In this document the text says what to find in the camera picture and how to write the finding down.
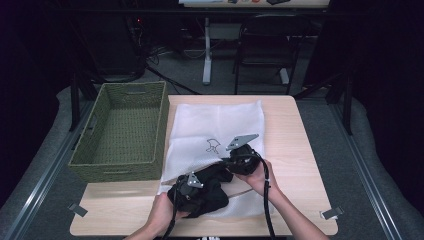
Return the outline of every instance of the drawing on cloth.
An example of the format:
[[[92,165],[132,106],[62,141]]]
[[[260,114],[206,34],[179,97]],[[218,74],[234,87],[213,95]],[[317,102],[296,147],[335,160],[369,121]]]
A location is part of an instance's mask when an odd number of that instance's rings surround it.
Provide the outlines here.
[[[218,153],[218,151],[216,150],[216,148],[219,146],[219,145],[221,145],[219,142],[218,142],[218,140],[216,140],[216,139],[208,139],[207,140],[208,141],[208,143],[209,143],[209,148],[208,149],[206,149],[206,151],[207,152],[210,152],[210,151],[214,151],[216,154],[219,154]]]

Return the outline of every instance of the wicker basket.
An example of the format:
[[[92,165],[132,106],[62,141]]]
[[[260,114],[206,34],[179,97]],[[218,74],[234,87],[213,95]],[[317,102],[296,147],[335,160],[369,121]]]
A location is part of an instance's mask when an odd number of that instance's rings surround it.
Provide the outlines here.
[[[165,82],[103,84],[68,167],[85,182],[159,179],[168,112]]]

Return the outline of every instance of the hand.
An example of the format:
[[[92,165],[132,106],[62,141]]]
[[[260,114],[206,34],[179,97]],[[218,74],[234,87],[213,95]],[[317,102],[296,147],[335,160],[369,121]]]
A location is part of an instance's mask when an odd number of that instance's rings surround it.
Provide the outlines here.
[[[277,181],[275,179],[274,171],[272,170],[272,164],[268,160],[265,160],[266,165],[268,166],[268,172],[269,172],[269,181],[270,181],[270,193],[274,192],[274,190],[279,190]],[[264,172],[264,166],[261,162],[256,170],[247,176],[240,175],[240,174],[234,174],[236,177],[240,178],[241,180],[245,181],[247,184],[249,184],[253,190],[255,190],[257,193],[259,193],[261,196],[264,195],[264,184],[265,184],[265,172]]]
[[[155,197],[152,210],[146,224],[128,236],[126,239],[153,239],[160,233],[166,231],[172,219],[173,205],[166,193],[161,193]],[[177,212],[175,220],[188,216],[188,212]]]

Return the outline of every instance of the white cloth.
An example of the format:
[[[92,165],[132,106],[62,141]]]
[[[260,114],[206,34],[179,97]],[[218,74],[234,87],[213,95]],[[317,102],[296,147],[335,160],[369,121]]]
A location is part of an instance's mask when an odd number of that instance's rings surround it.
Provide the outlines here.
[[[199,171],[222,161],[221,158],[229,157],[229,151],[226,151],[225,148],[236,136],[259,134],[256,139],[249,142],[249,145],[262,157],[265,157],[264,129],[265,120],[261,101],[237,105],[179,104],[169,138],[169,149],[158,192],[168,191],[180,175]],[[241,195],[245,196],[229,196],[229,207],[213,213],[214,217],[249,214],[246,213],[246,208],[231,207],[237,205],[235,202],[237,199],[248,203],[250,208],[257,208],[258,204],[259,206],[263,205],[263,199],[257,193],[252,193],[252,191],[243,193],[250,186],[243,181],[233,182],[223,184],[223,190],[227,194],[242,193]]]

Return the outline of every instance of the fabric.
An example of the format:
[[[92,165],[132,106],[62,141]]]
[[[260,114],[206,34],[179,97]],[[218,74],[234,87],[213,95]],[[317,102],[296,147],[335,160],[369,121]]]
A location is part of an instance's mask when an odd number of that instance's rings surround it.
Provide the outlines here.
[[[228,158],[230,152],[226,151],[226,146],[236,136],[259,134],[259,137],[250,141],[249,145],[265,158],[264,129],[261,101],[235,105],[178,105],[158,193],[168,192],[179,176],[199,172],[222,161],[222,158]],[[219,209],[218,214],[216,211],[210,212],[211,209],[204,209],[201,214],[209,216],[213,213],[213,217],[263,214],[263,208],[252,207],[263,206],[262,196],[252,191],[247,183],[238,178],[222,184],[219,180],[214,181],[211,180],[211,186],[207,186],[214,193],[207,197],[216,196],[215,191],[219,186],[228,196],[228,205]]]
[[[187,200],[183,195],[177,194],[177,202],[174,204],[177,204],[178,210],[195,209],[187,218],[197,218],[200,215],[228,205],[228,196],[222,190],[221,182],[231,182],[233,174],[228,172],[224,166],[214,164],[195,173],[195,175],[203,183],[203,188],[195,188],[196,194],[190,200]],[[176,185],[174,184],[171,190],[168,191],[168,197],[172,202],[175,189]]]

